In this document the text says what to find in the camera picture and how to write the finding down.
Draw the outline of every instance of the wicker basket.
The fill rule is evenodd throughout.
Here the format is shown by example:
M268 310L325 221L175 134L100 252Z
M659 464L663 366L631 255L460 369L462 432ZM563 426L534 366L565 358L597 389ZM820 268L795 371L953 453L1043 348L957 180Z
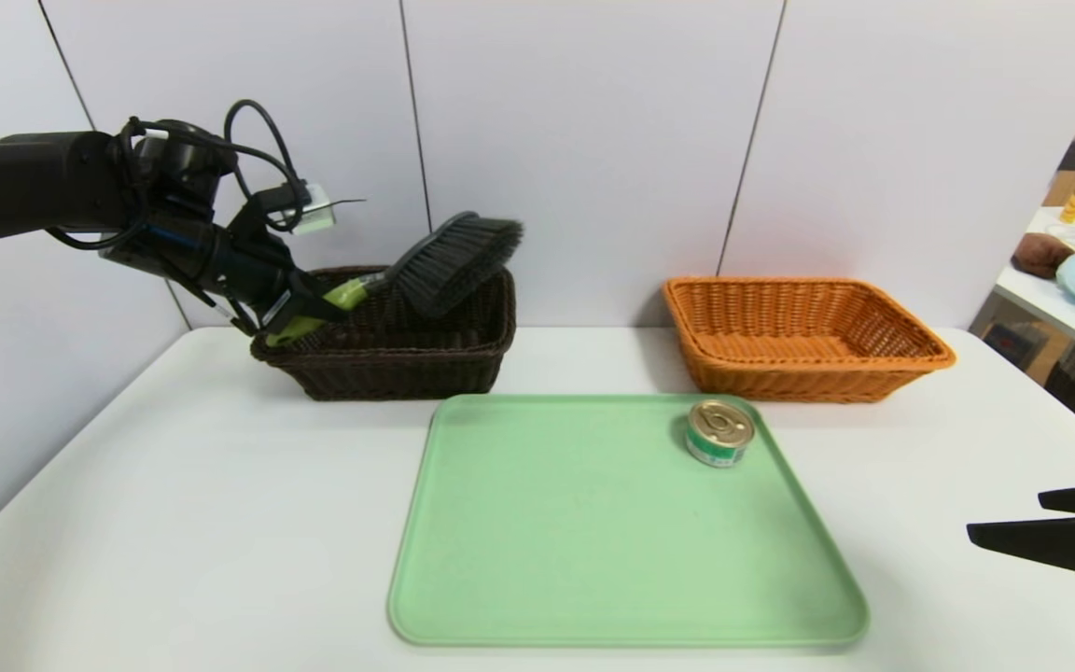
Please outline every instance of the wicker basket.
M383 268L315 275L338 285ZM491 390L516 328L513 276L503 271L441 319L421 317L392 289L368 298L346 323L283 347L256 335L252 356L286 371L315 400L442 400Z
M664 294L705 392L877 401L956 362L920 320L863 282L678 277Z

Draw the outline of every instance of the can lid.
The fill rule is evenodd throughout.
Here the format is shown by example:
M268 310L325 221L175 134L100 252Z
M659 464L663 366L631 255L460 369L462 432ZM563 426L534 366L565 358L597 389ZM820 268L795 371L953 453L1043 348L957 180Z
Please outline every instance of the can lid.
M704 400L690 409L690 426L708 442L739 447L754 438L754 421L733 404Z

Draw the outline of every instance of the dark brown wicker basket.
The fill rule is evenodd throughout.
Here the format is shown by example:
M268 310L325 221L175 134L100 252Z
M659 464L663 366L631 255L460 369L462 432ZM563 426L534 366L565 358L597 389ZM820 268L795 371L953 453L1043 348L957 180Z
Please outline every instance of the dark brown wicker basket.
M381 271L346 267L313 272L329 284ZM252 356L296 378L315 400L443 400L487 392L517 329L508 271L485 282L441 319L418 315L396 289L373 295L346 323L328 324L280 348L264 335Z

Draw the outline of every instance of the scrub brush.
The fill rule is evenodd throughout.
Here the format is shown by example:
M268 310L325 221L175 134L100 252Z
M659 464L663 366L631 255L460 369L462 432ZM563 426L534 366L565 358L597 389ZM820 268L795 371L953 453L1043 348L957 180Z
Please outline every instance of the scrub brush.
M520 221L456 214L397 260L391 268L347 280L324 295L344 311L353 311L368 295L396 286L410 305L427 318L439 318L496 275L520 245ZM286 345L326 324L295 317L285 330L268 337L273 347Z

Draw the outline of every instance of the plastic tray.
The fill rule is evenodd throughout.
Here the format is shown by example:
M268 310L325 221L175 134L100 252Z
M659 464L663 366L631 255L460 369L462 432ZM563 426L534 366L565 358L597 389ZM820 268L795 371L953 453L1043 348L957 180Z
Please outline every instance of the plastic tray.
M683 446L703 399L755 419L730 469ZM436 646L822 646L869 625L758 413L703 395L444 401L388 603Z

